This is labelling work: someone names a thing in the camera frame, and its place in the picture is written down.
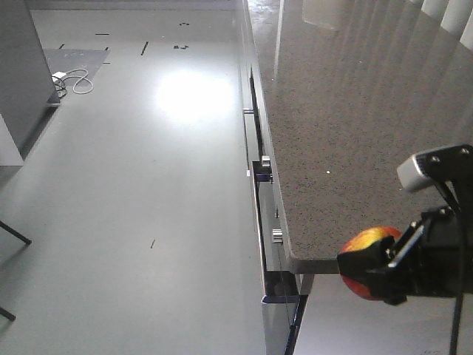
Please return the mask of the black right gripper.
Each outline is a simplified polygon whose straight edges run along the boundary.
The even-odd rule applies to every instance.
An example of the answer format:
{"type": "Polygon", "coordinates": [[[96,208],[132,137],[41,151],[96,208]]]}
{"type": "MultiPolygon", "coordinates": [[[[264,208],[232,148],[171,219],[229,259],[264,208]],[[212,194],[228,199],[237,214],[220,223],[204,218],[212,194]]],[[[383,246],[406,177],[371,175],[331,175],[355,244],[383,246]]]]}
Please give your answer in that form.
{"type": "Polygon", "coordinates": [[[370,290],[368,271],[386,262],[387,249],[384,276],[390,298],[471,294],[472,238],[467,238],[464,254],[462,241],[460,218],[452,208],[441,206],[422,212],[396,241],[383,237],[363,250],[339,253],[338,269],[370,290]]]}

